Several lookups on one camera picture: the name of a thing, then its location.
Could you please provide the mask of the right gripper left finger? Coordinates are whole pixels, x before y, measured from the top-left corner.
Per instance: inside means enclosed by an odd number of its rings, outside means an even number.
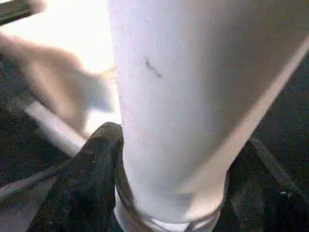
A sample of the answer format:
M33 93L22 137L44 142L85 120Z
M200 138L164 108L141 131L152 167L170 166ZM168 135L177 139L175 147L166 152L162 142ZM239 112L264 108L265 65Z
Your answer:
M29 232L143 232L116 220L115 175L123 148L119 124L102 124L59 173Z

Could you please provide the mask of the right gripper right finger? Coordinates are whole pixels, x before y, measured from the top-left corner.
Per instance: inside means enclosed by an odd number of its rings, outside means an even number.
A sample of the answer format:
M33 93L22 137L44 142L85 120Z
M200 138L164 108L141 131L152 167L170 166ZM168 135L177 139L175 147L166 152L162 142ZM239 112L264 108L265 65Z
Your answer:
M309 199L259 140L229 170L229 202L242 232L307 232Z

